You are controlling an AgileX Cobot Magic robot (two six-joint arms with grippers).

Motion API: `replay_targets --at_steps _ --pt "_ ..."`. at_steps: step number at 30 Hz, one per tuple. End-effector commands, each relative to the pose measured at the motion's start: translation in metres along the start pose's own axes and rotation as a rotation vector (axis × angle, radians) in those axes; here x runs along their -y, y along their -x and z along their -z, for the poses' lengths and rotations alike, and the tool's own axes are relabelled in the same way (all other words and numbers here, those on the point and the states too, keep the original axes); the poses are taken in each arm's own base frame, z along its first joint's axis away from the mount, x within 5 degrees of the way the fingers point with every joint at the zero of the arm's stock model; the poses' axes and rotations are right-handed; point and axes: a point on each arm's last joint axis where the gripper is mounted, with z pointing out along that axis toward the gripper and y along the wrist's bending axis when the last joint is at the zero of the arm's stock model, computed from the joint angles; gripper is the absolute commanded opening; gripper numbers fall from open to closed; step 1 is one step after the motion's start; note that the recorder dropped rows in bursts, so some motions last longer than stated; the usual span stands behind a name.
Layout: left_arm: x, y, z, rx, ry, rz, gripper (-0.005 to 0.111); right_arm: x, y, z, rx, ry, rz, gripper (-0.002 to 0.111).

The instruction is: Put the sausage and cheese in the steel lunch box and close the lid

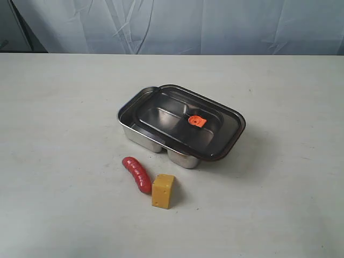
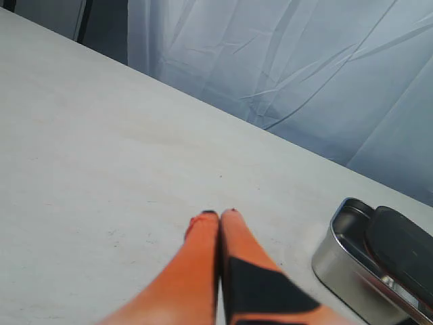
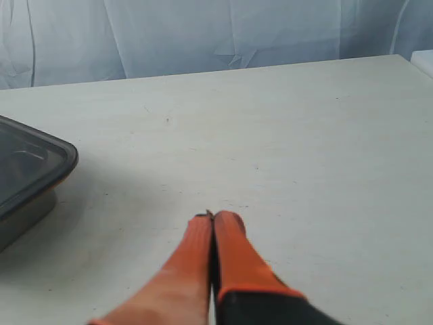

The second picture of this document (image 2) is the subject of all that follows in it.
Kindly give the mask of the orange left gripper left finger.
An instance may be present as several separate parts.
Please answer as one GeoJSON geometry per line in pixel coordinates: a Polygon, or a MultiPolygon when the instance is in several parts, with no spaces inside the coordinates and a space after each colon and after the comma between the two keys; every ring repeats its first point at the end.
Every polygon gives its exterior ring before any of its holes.
{"type": "Polygon", "coordinates": [[[192,217],[182,247],[156,278],[101,324],[214,324],[219,285],[219,216],[192,217]]]}

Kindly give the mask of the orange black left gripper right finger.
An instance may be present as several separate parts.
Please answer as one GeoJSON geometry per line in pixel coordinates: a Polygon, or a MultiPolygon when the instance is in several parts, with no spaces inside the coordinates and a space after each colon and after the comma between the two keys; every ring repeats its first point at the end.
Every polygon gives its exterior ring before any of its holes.
{"type": "Polygon", "coordinates": [[[295,285],[268,256],[242,214],[221,215],[221,280],[227,324],[350,324],[295,285]]]}

